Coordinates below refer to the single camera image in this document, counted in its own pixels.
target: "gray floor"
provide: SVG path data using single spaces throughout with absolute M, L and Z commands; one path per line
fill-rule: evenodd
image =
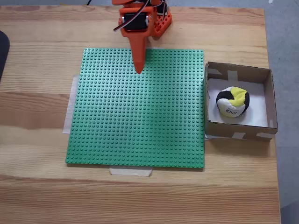
M 0 0 L 0 5 L 83 5 L 87 0 Z M 265 9 L 279 132 L 276 137 L 280 205 L 299 200 L 299 0 L 168 0 L 170 6 L 260 7 Z M 91 5 L 111 5 L 92 0 Z

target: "green lego baseplate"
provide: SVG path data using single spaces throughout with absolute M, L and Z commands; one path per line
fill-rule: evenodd
M 85 49 L 66 163 L 203 168 L 203 51 Z

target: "wood grain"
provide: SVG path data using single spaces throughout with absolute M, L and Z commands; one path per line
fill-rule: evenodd
M 171 8 L 160 48 L 268 67 L 261 9 Z M 86 47 L 129 47 L 117 7 L 0 7 L 11 42 L 0 83 L 0 223 L 278 224 L 275 141 L 209 140 L 206 167 L 151 177 L 65 164 L 72 78 Z

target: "yellow and black ball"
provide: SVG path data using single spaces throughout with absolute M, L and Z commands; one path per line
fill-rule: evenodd
M 228 87 L 218 94 L 216 104 L 220 113 L 235 118 L 249 107 L 249 93 L 239 87 Z

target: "orange pointed tip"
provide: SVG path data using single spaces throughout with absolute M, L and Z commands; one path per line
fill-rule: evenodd
M 144 63 L 143 62 L 134 62 L 135 65 L 135 70 L 138 74 L 140 74 L 144 68 Z

